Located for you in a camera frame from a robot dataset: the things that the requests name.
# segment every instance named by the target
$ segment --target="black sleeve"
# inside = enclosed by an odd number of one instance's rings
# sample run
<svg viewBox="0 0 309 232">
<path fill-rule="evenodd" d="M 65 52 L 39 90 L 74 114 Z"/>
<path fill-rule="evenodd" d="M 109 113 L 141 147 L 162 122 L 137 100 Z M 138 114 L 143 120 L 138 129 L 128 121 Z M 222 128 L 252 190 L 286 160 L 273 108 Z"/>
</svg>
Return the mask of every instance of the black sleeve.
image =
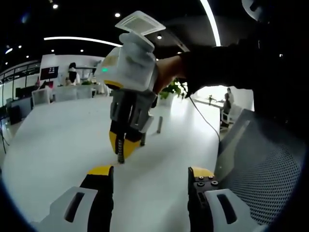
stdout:
<svg viewBox="0 0 309 232">
<path fill-rule="evenodd" d="M 274 66 L 273 60 L 270 62 L 274 57 L 264 54 L 258 49 L 258 41 L 251 40 L 242 40 L 229 47 L 202 47 L 180 56 L 188 82 L 188 96 L 204 86 L 254 89 L 259 76 Z"/>
</svg>

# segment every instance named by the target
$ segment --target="white table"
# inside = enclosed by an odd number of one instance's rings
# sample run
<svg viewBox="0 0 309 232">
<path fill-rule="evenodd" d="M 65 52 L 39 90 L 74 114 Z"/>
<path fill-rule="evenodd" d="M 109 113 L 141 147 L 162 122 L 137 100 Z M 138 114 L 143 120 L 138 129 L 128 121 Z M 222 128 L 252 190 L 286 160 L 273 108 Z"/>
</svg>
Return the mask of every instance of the white table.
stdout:
<svg viewBox="0 0 309 232">
<path fill-rule="evenodd" d="M 111 98 L 41 105 L 25 119 L 3 166 L 9 194 L 27 221 L 41 221 L 50 204 L 79 186 L 86 173 L 116 160 L 108 132 Z M 219 131 L 219 109 L 196 103 Z M 114 169 L 112 232 L 189 231 L 187 169 L 214 171 L 218 138 L 188 100 L 157 106 L 146 146 Z M 161 134 L 156 134 L 163 116 Z"/>
</svg>

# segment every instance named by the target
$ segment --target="window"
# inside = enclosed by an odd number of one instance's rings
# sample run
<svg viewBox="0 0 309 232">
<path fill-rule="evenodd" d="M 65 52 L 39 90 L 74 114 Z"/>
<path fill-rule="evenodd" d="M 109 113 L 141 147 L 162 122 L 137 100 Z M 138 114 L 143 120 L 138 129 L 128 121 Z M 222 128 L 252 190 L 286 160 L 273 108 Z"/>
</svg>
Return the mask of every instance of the window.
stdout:
<svg viewBox="0 0 309 232">
<path fill-rule="evenodd" d="M 196 98 L 199 100 L 208 101 L 210 95 L 215 98 L 216 101 L 224 100 L 224 95 L 227 93 L 227 87 L 225 86 L 211 86 L 203 87 L 197 92 Z"/>
</svg>

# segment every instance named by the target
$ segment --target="small cylinder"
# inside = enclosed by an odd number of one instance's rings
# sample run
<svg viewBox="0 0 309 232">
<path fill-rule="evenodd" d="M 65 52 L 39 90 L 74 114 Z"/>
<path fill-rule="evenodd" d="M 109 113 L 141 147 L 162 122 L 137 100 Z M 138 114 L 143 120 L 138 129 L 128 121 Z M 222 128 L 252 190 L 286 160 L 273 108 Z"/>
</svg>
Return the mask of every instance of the small cylinder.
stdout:
<svg viewBox="0 0 309 232">
<path fill-rule="evenodd" d="M 140 146 L 145 146 L 145 142 L 146 142 L 146 133 L 144 133 L 141 137 Z"/>
<path fill-rule="evenodd" d="M 163 117 L 160 116 L 160 118 L 159 118 L 159 124 L 158 124 L 158 129 L 157 129 L 157 131 L 156 131 L 158 134 L 161 133 L 162 123 L 163 123 Z"/>
</svg>

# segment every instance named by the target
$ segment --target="gray mesh chair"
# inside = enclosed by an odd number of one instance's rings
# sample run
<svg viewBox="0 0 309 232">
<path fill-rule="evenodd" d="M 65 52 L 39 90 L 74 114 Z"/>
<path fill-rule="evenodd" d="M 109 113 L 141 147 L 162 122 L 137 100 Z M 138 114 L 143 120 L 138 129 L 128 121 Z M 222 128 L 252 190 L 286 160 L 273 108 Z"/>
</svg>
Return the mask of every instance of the gray mesh chair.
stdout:
<svg viewBox="0 0 309 232">
<path fill-rule="evenodd" d="M 305 162 L 306 144 L 279 125 L 243 110 L 220 142 L 215 175 L 269 225 L 292 195 Z"/>
<path fill-rule="evenodd" d="M 57 87 L 54 92 L 56 102 L 65 102 L 77 99 L 77 86 Z"/>
<path fill-rule="evenodd" d="M 50 104 L 48 89 L 38 89 L 32 92 L 33 106 L 41 104 Z"/>
<path fill-rule="evenodd" d="M 77 86 L 77 99 L 92 98 L 92 86 Z"/>
</svg>

